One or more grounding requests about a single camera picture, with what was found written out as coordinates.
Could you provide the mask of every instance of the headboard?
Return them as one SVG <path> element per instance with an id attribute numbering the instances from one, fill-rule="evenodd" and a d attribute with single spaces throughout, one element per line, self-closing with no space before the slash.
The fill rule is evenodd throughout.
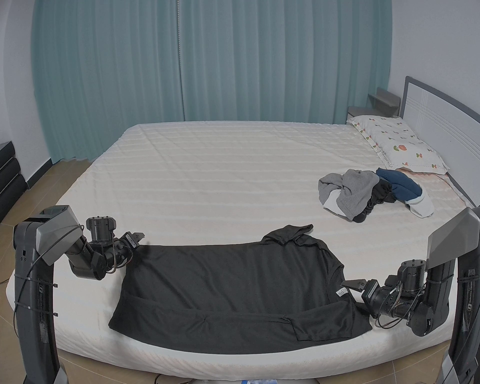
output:
<path id="1" fill-rule="evenodd" d="M 480 205 L 480 115 L 407 76 L 400 117 L 440 154 L 456 187 L 475 206 Z"/>

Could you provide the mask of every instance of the white wall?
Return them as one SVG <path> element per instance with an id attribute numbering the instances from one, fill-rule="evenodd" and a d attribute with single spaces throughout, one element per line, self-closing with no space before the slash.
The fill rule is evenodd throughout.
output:
<path id="1" fill-rule="evenodd" d="M 50 159 L 33 89 L 34 4 L 35 0 L 0 0 L 0 142 L 13 141 L 25 180 Z"/>
<path id="2" fill-rule="evenodd" d="M 388 90 L 408 75 L 480 113 L 480 0 L 392 0 L 392 16 Z"/>

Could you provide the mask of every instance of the white bed sheet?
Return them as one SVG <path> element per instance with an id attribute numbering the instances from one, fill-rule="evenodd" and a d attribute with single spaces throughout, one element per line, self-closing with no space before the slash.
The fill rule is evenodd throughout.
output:
<path id="1" fill-rule="evenodd" d="M 352 126 L 284 122 L 181 122 L 129 128 L 59 201 L 80 223 L 116 219 L 117 236 L 145 233 L 149 244 L 228 244 L 258 241 L 287 224 L 313 223 L 345 265 L 346 279 L 396 274 L 407 259 L 424 259 L 427 237 L 465 203 L 435 175 L 413 178 L 428 190 L 433 216 L 420 219 L 402 203 L 376 206 L 351 223 L 324 210 L 318 179 L 382 162 Z M 300 379 L 349 372 L 448 340 L 444 325 L 417 337 L 404 324 L 373 328 L 355 339 L 263 355 L 210 355 L 155 347 L 118 334 L 108 322 L 124 270 L 102 281 L 79 279 L 63 256 L 55 264 L 54 309 L 59 348 L 126 368 L 198 379 Z M 7 287 L 13 303 L 13 279 Z"/>

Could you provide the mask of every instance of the floor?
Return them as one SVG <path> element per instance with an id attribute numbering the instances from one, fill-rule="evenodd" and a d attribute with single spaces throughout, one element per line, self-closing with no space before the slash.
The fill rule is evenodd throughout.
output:
<path id="1" fill-rule="evenodd" d="M 55 205 L 73 182 L 89 167 L 87 161 L 61 161 L 26 191 L 0 224 L 0 281 L 14 267 L 13 226 Z M 24 379 L 22 357 L 13 331 L 12 309 L 5 297 L 6 284 L 0 286 L 0 384 L 21 383 Z M 448 342 L 424 349 L 401 359 L 364 370 L 317 379 L 320 384 L 413 384 L 434 383 Z M 62 350 L 58 351 L 70 384 L 153 384 L 156 374 L 134 371 L 101 363 Z M 181 384 L 188 379 L 161 375 L 159 384 Z"/>

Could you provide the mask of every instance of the teal curtain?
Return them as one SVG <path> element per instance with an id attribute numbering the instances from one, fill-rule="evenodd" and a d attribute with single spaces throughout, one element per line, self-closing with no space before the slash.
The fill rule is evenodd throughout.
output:
<path id="1" fill-rule="evenodd" d="M 178 46 L 176 0 L 37 0 L 32 67 L 52 161 L 183 120 Z"/>
<path id="2" fill-rule="evenodd" d="M 37 0 L 32 67 L 53 161 L 130 126 L 345 123 L 387 87 L 390 0 Z"/>
<path id="3" fill-rule="evenodd" d="M 186 120 L 345 123 L 387 87 L 385 0 L 180 0 Z"/>

